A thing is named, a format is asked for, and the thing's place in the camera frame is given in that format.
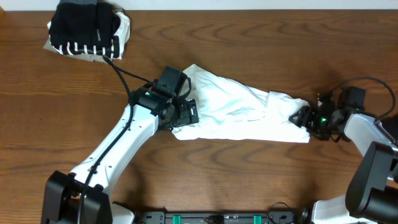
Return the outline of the white printed t-shirt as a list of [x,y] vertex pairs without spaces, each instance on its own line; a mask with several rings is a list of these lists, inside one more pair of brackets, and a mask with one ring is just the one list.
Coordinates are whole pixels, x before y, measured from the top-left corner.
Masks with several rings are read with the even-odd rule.
[[308,131],[289,121],[291,115],[308,105],[307,101],[286,93],[258,90],[195,64],[183,72],[191,79],[183,91],[196,101],[199,122],[174,128],[177,139],[309,142]]

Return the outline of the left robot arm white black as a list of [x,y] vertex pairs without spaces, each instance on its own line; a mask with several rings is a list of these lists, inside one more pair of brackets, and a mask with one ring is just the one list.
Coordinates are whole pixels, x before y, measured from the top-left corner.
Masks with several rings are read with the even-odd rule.
[[199,121],[188,99],[191,79],[165,67],[160,78],[129,93],[129,103],[101,144],[69,174],[56,170],[45,185],[41,223],[132,223],[130,209],[111,203],[122,172],[139,148],[158,130]]

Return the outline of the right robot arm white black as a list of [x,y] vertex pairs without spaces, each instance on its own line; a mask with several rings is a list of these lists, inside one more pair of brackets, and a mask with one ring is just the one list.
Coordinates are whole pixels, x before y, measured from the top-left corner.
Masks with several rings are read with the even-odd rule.
[[349,86],[338,101],[331,93],[319,95],[318,106],[303,106],[289,117],[321,140],[352,142],[362,155],[347,191],[319,200],[303,211],[303,223],[397,223],[397,141],[380,120],[364,112],[365,90]]

